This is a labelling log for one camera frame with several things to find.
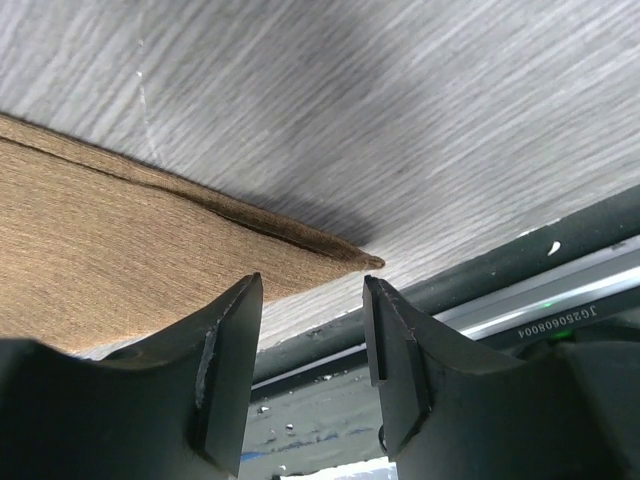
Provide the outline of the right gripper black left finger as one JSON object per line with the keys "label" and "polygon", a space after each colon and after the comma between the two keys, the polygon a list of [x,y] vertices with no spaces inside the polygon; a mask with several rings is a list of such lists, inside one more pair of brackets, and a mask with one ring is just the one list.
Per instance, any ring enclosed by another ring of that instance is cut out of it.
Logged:
{"label": "right gripper black left finger", "polygon": [[262,279],[248,275],[99,361],[3,340],[2,477],[236,477],[262,306]]}

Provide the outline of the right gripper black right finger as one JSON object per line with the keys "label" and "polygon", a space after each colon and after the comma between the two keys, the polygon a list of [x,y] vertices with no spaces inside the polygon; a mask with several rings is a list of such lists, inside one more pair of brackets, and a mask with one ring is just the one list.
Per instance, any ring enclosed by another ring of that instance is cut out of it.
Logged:
{"label": "right gripper black right finger", "polygon": [[639,333],[588,326],[516,358],[367,277],[380,442],[402,479],[635,479]]}

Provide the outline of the brown cloth napkin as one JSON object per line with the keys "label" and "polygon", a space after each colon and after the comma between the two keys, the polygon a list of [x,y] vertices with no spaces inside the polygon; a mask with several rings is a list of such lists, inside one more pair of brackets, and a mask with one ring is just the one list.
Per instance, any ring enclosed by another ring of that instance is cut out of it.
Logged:
{"label": "brown cloth napkin", "polygon": [[383,264],[296,220],[1,119],[6,337],[81,352],[160,330],[248,274],[275,301]]}

